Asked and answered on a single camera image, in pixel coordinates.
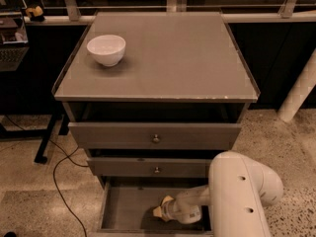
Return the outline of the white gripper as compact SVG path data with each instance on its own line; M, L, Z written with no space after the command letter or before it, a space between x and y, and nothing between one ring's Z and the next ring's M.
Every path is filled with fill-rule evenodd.
M201 220L198 205L178 205L171 196L162 199L161 206L153 209L153 215L162 218L165 222L176 220L181 224L193 224Z

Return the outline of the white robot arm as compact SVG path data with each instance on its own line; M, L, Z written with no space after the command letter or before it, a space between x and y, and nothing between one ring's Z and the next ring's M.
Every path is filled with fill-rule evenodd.
M206 185L164 197L153 215L192 224L201 220L200 208L206 206L214 237L272 237L264 208L282 197L278 173L245 155L225 151L211 161Z

